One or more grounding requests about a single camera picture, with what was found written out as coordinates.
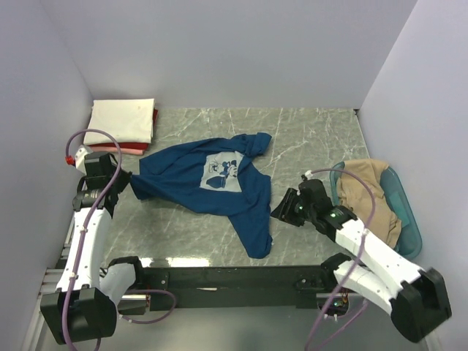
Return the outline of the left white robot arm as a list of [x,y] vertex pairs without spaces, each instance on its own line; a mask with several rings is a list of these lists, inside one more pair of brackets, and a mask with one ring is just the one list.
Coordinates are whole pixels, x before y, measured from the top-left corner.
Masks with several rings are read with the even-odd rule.
[[40,304],[58,344],[112,336],[122,296],[139,293],[146,285],[136,256],[114,259],[110,272],[99,275],[114,208],[131,174],[116,169],[118,160],[111,153],[86,146],[68,162],[83,173],[72,201],[72,243],[55,291],[44,295]]

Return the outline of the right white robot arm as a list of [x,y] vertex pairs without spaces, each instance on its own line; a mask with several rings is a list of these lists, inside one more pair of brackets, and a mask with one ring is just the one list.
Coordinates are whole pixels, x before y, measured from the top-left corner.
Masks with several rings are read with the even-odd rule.
[[345,287],[385,311],[407,340],[418,343],[452,316],[442,275],[422,269],[384,244],[348,208],[333,205],[318,179],[290,188],[271,216],[300,227],[311,222],[319,233],[350,252],[322,263],[322,286]]

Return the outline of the blue printed t shirt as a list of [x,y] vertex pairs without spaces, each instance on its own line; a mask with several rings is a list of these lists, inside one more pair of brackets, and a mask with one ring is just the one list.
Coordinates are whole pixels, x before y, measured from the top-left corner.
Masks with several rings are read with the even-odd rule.
[[271,178],[252,161],[268,149],[264,132],[178,144],[139,161],[131,177],[138,200],[168,200],[198,214],[226,216],[250,258],[268,256]]

